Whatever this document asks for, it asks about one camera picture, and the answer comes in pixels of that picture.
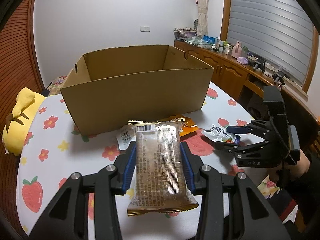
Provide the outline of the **right hand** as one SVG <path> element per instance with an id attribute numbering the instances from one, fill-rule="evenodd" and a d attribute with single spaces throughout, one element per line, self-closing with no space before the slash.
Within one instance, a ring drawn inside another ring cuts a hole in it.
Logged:
<path id="1" fill-rule="evenodd" d="M 306 157 L 304 152 L 300 150 L 300 160 L 296 165 L 289 165 L 287 163 L 282 163 L 278 167 L 269 169 L 269 174 L 274 174 L 276 178 L 279 177 L 277 174 L 278 171 L 288 170 L 290 172 L 290 176 L 293 179 L 300 178 L 302 175 L 306 174 L 310 167 L 310 160 Z"/>

